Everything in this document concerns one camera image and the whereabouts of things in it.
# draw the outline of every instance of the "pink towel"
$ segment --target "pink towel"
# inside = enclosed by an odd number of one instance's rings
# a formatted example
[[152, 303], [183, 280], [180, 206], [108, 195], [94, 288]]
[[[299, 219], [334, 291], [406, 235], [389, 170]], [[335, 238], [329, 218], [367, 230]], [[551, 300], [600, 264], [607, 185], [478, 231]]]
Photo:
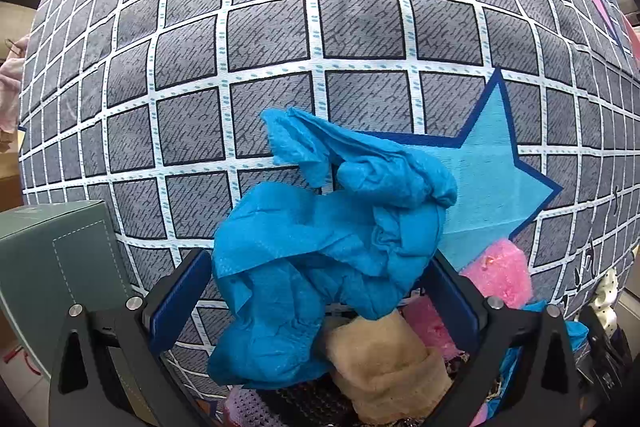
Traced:
[[[462, 270], [485, 297], [500, 297], [510, 308], [522, 308], [533, 295], [527, 258], [507, 239], [500, 239]], [[402, 309], [402, 315], [425, 346], [439, 347], [445, 360], [460, 353], [433, 306], [424, 296]]]

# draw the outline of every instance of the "pile of clothes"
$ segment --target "pile of clothes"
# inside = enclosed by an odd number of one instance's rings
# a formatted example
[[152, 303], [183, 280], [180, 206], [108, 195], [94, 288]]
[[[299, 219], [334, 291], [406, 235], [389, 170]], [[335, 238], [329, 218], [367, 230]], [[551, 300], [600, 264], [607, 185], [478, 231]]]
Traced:
[[[262, 118], [276, 162], [299, 165], [313, 188], [334, 168], [341, 190], [320, 196], [305, 187], [257, 185], [216, 232], [213, 273], [235, 318], [208, 367], [216, 383], [235, 386], [225, 421], [420, 425], [468, 354], [454, 345], [428, 297], [398, 304], [436, 251], [445, 210], [456, 203], [455, 179], [420, 150], [295, 108]], [[532, 298], [525, 255], [506, 239], [463, 275], [509, 307]], [[332, 303], [356, 317], [327, 316]], [[473, 425], [495, 410], [516, 357], [505, 358]]]

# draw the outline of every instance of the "tile floor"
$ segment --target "tile floor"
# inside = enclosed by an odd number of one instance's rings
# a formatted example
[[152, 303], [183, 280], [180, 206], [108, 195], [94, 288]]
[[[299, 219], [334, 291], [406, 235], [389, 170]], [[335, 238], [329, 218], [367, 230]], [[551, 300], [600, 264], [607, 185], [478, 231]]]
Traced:
[[0, 377], [35, 426], [49, 427], [49, 380], [31, 372], [22, 352], [9, 363], [0, 357]]

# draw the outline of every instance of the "brown fabric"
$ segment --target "brown fabric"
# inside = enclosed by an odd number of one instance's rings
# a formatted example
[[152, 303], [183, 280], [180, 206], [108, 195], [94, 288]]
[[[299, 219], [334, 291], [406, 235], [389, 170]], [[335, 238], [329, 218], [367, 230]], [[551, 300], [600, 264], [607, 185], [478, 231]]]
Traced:
[[326, 355], [363, 423], [428, 416], [451, 386], [440, 352], [425, 347], [398, 311], [328, 332]]

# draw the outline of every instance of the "light blue star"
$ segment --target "light blue star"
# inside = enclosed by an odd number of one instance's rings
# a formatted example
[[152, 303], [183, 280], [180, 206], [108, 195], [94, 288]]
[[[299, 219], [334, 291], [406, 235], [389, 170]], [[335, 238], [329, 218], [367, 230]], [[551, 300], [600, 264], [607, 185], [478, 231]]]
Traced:
[[428, 152], [453, 174], [458, 202], [447, 209], [438, 248], [458, 271], [493, 242], [513, 238], [562, 190], [518, 158], [500, 70], [495, 70], [457, 137], [372, 134]]

